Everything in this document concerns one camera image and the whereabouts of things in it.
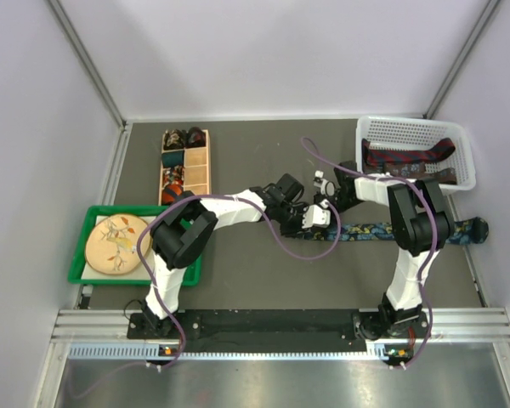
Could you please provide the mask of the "blue floral tie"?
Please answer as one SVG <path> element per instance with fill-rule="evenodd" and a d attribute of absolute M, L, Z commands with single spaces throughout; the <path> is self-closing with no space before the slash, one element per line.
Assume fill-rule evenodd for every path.
<path fill-rule="evenodd" d="M 467 246 L 482 244 L 488 238 L 489 224 L 480 217 L 455 222 L 455 231 L 446 240 L 446 244 Z M 333 225 L 327 229 L 303 231 L 295 238 L 306 241 L 394 241 L 390 222 L 374 224 L 343 224 L 341 229 Z"/>

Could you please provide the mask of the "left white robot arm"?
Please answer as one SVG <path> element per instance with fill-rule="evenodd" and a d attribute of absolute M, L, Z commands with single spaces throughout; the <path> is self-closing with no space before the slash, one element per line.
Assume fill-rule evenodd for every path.
<path fill-rule="evenodd" d="M 151 289 L 141 314 L 131 317 L 139 337 L 164 338 L 173 332 L 185 271 L 200 257 L 215 230 L 274 220 L 281 230 L 295 232 L 308 207 L 299 200 L 303 192 L 301 183 L 287 173 L 276 183 L 233 195 L 180 194 L 148 230 L 154 254 L 149 268 Z"/>

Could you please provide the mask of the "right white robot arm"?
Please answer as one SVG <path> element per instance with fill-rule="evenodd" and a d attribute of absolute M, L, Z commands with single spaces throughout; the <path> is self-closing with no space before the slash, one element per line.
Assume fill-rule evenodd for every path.
<path fill-rule="evenodd" d="M 343 212 L 362 202 L 388 208 L 394 241 L 399 247 L 394 276 L 377 313 L 358 317 L 364 338 L 397 337 L 422 318 L 425 282 L 432 263 L 451 236 L 453 219 L 439 182 L 433 178 L 400 178 L 388 173 L 362 174 L 335 167 L 333 183 L 314 173 L 316 195 L 307 219 L 314 227 L 330 225 L 331 209 Z"/>

